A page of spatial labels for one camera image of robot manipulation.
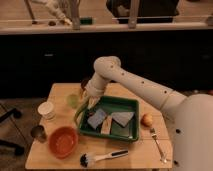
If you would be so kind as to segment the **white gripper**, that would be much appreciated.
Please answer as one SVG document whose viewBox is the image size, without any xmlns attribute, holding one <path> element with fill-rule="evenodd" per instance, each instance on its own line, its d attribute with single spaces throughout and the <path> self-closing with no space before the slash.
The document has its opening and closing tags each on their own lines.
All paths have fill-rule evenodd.
<svg viewBox="0 0 213 171">
<path fill-rule="evenodd" d="M 101 78 L 92 78 L 86 85 L 87 92 L 83 92 L 81 96 L 81 102 L 85 103 L 88 99 L 88 108 L 91 109 L 99 101 L 98 97 L 101 97 L 106 89 L 107 82 Z"/>
</svg>

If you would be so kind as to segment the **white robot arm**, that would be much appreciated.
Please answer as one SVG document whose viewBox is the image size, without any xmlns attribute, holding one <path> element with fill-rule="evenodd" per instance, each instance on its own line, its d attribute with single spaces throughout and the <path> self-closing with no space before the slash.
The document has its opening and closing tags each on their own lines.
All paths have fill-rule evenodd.
<svg viewBox="0 0 213 171">
<path fill-rule="evenodd" d="M 185 96 L 171 88 L 121 68 L 116 56 L 99 57 L 86 85 L 89 105 L 94 106 L 113 80 L 174 119 L 172 171 L 213 171 L 213 96 Z"/>
</svg>

